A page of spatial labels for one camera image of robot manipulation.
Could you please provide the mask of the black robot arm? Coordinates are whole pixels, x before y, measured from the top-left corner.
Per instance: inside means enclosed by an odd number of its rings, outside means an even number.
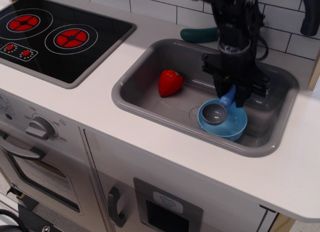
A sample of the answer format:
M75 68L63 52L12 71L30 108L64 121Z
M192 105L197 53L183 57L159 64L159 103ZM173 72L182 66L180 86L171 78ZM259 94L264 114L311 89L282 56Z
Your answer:
M205 53L204 72L213 76L218 97L235 85L234 100L237 107L255 93L262 97L269 92L270 79L256 65L260 29L264 15L258 0L202 0L210 3L219 31L219 54Z

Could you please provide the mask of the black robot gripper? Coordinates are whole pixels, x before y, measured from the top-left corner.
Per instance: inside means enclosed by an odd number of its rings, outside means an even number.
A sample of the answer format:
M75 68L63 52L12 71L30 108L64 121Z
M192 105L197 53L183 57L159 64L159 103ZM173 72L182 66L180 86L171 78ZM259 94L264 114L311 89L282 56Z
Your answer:
M204 53L201 56L202 70L213 76L219 98L232 87L235 89L236 107L242 107L252 93L266 96L270 89L270 78L260 70L256 61L264 60L269 49L264 39L252 39L243 48L232 47L218 41L220 54Z

